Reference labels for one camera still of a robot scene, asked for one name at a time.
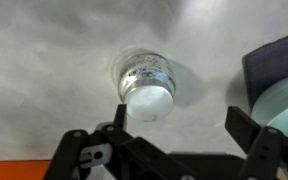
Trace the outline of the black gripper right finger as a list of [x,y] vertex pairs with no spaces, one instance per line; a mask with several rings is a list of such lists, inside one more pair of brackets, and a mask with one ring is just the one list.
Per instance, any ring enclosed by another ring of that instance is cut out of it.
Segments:
[[261,130],[261,126],[237,106],[229,106],[225,119],[225,129],[247,154]]

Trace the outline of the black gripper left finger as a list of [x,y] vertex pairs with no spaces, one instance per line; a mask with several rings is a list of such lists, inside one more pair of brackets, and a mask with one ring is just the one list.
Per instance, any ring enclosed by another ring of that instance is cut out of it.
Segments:
[[127,106],[119,104],[116,109],[113,123],[119,128],[125,130],[127,127]]

